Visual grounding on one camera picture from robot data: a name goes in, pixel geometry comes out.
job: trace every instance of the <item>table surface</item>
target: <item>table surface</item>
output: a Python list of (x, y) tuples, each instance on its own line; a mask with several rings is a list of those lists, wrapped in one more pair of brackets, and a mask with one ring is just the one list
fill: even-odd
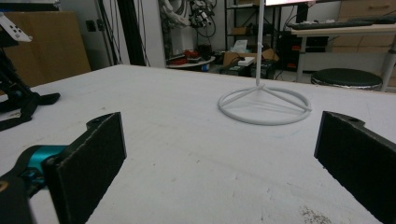
[[(265, 83), (304, 95), (311, 115), (281, 126), (226, 117), (218, 99), (253, 87), (249, 77), (118, 65), (36, 87), (40, 94), (59, 92), (60, 101), (1, 132), (0, 174), (26, 148), (69, 145), (87, 121), (120, 111), (128, 157), (89, 223), (379, 223), (323, 169), (314, 150), (324, 110), (361, 119), (396, 142), (396, 95)], [(227, 106), (246, 116), (261, 111), (266, 119), (299, 113), (262, 91)], [(37, 223), (57, 222), (47, 191), (31, 205)]]
[(371, 26), (355, 26), (332, 29), (293, 30), (292, 35), (321, 36), (321, 35), (394, 35), (396, 24), (374, 24)]

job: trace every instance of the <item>cable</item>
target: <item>cable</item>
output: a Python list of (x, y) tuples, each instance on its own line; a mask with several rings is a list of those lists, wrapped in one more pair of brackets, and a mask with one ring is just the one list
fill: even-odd
[(286, 21), (285, 21), (285, 24), (283, 24), (283, 31), (286, 30), (286, 25), (287, 25), (293, 18), (299, 16), (299, 15), (302, 14), (302, 13), (305, 13), (305, 12), (306, 12), (309, 8), (311, 8), (312, 6), (306, 8), (305, 10), (303, 10), (303, 11), (301, 11), (301, 12), (295, 14), (295, 15), (294, 15), (293, 17), (291, 17), (290, 19), (286, 20)]
[(117, 54), (115, 51), (115, 43), (114, 43), (114, 35), (112, 34), (112, 31), (110, 32), (110, 23), (108, 21), (108, 17), (106, 14), (106, 10), (105, 10), (105, 5), (103, 4), (103, 0), (98, 0), (98, 5), (99, 5), (99, 9), (100, 12), (102, 14), (102, 19), (104, 21), (105, 24), (105, 29), (106, 29), (106, 35), (107, 35), (107, 39), (109, 41), (110, 44), (110, 49), (111, 49), (111, 54), (112, 54), (112, 58), (113, 58), (113, 63), (114, 64), (118, 64), (118, 60), (117, 60)]
[(291, 12), (290, 12), (290, 14), (289, 14), (288, 18), (285, 20), (285, 23), (283, 24), (283, 31), (285, 31), (285, 30), (286, 30), (286, 24), (288, 24), (288, 23), (289, 23), (289, 21), (292, 19), (292, 16), (291, 16), (291, 14), (293, 14), (293, 11), (294, 11), (294, 6), (293, 6), (293, 8), (291, 9)]
[(144, 10), (143, 10), (143, 2), (142, 2), (142, 0), (139, 0), (138, 3), (139, 3), (138, 6), (141, 7), (141, 12), (142, 12), (143, 36), (144, 36), (144, 39), (145, 39), (144, 43), (142, 43), (142, 48), (143, 48), (143, 51), (144, 51), (144, 54), (145, 54), (146, 63), (148, 65), (148, 67), (151, 67), (151, 64), (150, 64), (149, 58), (148, 58), (148, 54), (146, 52), (147, 39), (146, 39), (146, 23), (145, 23), (145, 13), (144, 13)]

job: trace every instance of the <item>floor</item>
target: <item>floor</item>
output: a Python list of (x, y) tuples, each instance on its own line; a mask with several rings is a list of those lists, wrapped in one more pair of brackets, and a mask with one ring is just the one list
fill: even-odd
[[(222, 66), (218, 64), (211, 64), (208, 72), (219, 73), (221, 67)], [(275, 72), (275, 77), (277, 77), (276, 80), (280, 80), (280, 81), (295, 82), (296, 76), (297, 76), (296, 73), (291, 71), (276, 70)], [(301, 82), (307, 84), (311, 83), (311, 74), (303, 73)], [(387, 92), (396, 93), (396, 87), (388, 87)]]

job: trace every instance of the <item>stool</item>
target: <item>stool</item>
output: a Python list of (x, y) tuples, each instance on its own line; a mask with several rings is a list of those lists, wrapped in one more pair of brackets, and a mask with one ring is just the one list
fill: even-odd
[(317, 71), (311, 83), (366, 91), (379, 91), (382, 78), (369, 72), (348, 68), (329, 68)]

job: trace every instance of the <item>shelf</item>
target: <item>shelf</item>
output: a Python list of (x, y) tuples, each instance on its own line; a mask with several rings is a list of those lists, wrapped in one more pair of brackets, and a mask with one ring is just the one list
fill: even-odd
[(258, 6), (252, 6), (252, 7), (227, 7), (227, 10), (233, 10), (233, 9), (246, 9), (246, 8), (251, 8), (251, 9), (259, 9)]

